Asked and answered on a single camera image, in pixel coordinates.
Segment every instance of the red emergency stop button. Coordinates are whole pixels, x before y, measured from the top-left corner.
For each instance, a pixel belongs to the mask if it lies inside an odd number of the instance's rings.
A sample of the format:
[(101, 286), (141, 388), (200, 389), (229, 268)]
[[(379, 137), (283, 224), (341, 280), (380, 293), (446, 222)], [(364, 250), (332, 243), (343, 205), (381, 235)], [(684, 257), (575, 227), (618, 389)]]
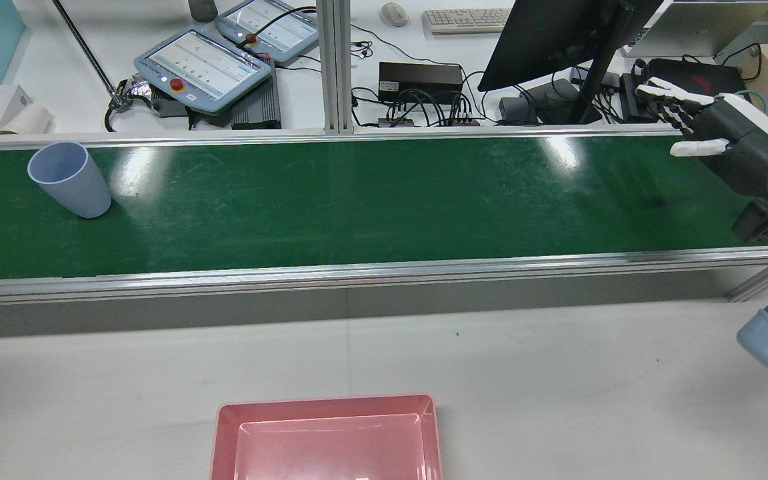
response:
[(171, 80), (171, 90), (173, 90), (173, 91), (183, 91), (183, 90), (185, 90), (185, 84), (183, 84), (183, 80), (172, 79)]

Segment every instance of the pink plastic tray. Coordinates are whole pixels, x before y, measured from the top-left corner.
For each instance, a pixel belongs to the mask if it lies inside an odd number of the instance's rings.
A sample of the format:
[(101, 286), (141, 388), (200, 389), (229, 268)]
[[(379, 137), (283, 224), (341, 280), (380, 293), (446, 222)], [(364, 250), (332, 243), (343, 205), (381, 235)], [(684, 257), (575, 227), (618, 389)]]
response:
[(228, 404), (211, 480), (442, 480), (429, 395)]

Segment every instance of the computer monitor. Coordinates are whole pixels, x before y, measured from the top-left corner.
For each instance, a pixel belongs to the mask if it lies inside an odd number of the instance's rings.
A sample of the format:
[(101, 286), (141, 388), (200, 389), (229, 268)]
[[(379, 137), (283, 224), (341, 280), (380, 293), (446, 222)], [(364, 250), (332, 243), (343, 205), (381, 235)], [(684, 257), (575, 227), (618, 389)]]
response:
[(592, 61), (579, 91), (566, 79), (528, 91), (549, 124), (600, 119), (591, 101), (616, 49), (630, 42), (662, 0), (515, 0), (480, 91), (497, 90)]

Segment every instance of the light blue plastic cup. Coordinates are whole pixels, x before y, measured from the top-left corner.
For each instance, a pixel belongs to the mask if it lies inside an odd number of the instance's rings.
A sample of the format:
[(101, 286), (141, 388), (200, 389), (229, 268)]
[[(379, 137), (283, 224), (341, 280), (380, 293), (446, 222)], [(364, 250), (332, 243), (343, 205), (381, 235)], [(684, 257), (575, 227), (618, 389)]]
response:
[(28, 176), (76, 215), (93, 219), (112, 204), (109, 185), (88, 150), (74, 142), (47, 145), (31, 156)]

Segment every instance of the computer mouse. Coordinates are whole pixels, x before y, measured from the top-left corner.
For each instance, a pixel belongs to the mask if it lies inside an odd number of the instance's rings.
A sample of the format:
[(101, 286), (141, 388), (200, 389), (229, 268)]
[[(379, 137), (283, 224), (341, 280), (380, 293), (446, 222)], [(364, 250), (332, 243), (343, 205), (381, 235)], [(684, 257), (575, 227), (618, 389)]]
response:
[(384, 6), (381, 7), (381, 16), (386, 19), (387, 23), (394, 27), (404, 27), (405, 25), (408, 25), (408, 12), (406, 12), (398, 3), (384, 3)]

